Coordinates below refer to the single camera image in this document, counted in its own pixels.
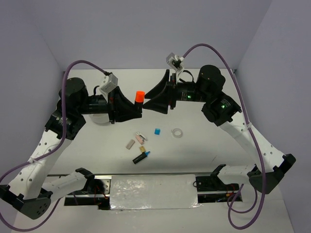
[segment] black marker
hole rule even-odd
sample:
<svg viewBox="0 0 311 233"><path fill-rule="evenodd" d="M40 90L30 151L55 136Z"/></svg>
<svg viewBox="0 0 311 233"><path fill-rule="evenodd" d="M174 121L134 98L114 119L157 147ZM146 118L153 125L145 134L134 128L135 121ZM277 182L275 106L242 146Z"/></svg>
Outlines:
<svg viewBox="0 0 311 233"><path fill-rule="evenodd" d="M150 153L150 151L143 152L141 155L139 155L138 157L133 159L133 163L136 164L136 163L140 162L141 160L143 160L144 158L147 158L149 153Z"/></svg>

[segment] pink eraser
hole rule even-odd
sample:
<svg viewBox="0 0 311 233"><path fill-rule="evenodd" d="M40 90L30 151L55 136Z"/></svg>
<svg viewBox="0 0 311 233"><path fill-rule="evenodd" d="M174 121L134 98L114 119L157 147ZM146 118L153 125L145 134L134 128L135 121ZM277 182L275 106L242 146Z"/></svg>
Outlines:
<svg viewBox="0 0 311 233"><path fill-rule="evenodd" d="M144 144L144 141L138 135L136 135L136 139L141 145Z"/></svg>

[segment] plastic wrap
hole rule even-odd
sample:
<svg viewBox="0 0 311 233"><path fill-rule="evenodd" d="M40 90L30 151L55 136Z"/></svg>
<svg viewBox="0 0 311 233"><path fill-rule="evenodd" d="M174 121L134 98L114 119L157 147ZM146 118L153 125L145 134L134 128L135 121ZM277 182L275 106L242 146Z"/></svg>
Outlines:
<svg viewBox="0 0 311 233"><path fill-rule="evenodd" d="M187 209L198 207L195 175L113 176L113 210Z"/></svg>

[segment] white wall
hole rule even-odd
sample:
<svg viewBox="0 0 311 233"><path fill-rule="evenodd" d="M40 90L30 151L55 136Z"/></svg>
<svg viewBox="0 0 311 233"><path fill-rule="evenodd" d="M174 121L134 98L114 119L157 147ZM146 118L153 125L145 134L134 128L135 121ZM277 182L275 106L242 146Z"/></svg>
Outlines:
<svg viewBox="0 0 311 233"><path fill-rule="evenodd" d="M297 233L311 232L310 9L310 0L273 0L238 68L254 124L297 158L281 182Z"/></svg>
<svg viewBox="0 0 311 233"><path fill-rule="evenodd" d="M86 59L105 68L167 68L170 52L183 55L210 43L237 68L271 0L29 0L62 69ZM187 58L189 68L224 67L207 49Z"/></svg>
<svg viewBox="0 0 311 233"><path fill-rule="evenodd" d="M61 70L21 1L1 1L0 32L2 175L36 148L57 101ZM14 222L16 212L2 200L0 211ZM0 223L0 232L11 231Z"/></svg>

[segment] white table surface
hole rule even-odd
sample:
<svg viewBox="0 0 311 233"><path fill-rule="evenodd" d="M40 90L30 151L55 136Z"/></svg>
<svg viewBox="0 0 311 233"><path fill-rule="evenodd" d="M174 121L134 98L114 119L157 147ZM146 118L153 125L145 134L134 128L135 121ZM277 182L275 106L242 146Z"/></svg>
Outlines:
<svg viewBox="0 0 311 233"><path fill-rule="evenodd" d="M113 70L119 78L123 94L131 101L137 90L148 92L163 77L164 69ZM196 77L198 69L190 69ZM238 103L238 95L226 70L224 92ZM103 75L95 70L73 70L70 77L84 79L91 94ZM51 174L69 174L84 167L96 174L120 173L172 173L209 172L219 164L247 165L254 162L242 148L221 129L207 121L201 112L203 103L178 102L174 110L163 115L143 110L143 118L115 125L98 126L86 116L86 125L73 143L63 153ZM161 134L154 135L160 128ZM171 129L181 128L182 138L173 138ZM145 144L150 156L137 165L132 159L140 154L136 142L128 150L128 141L136 131L148 137ZM254 201L254 190L245 185L243 202L236 202L238 210L249 208ZM225 203L205 203L199 208L180 210L144 211L99 211L94 206L64 206L60 202L54 215L34 233L235 233L227 219ZM29 228L40 223L42 218L31 220L18 213L15 226ZM237 225L247 223L254 212L244 215L232 213ZM293 228L279 188L266 196L266 202L257 222L245 233L293 233Z"/></svg>
<svg viewBox="0 0 311 233"><path fill-rule="evenodd" d="M151 90L162 79L165 69L112 71L119 79L123 94L134 102L136 91ZM196 78L199 69L189 71ZM229 73L222 70L222 74L226 77L224 92L240 103ZM69 77L82 78L92 95L93 87L102 82L104 75L96 70L73 70ZM185 73L183 79L191 80L191 77ZM141 119L105 126L85 116L85 126L50 174L69 174L80 167L96 174L209 172L219 164L253 164L233 138L205 118L202 106L203 103L178 101L176 108L167 115L143 110ZM154 134L155 128L161 129L160 135ZM174 128L183 131L182 138L172 137ZM135 165L132 160L140 154L140 144L136 141L130 150L125 146L130 139L135 139L137 131L148 137L144 146L151 153L148 159Z"/></svg>

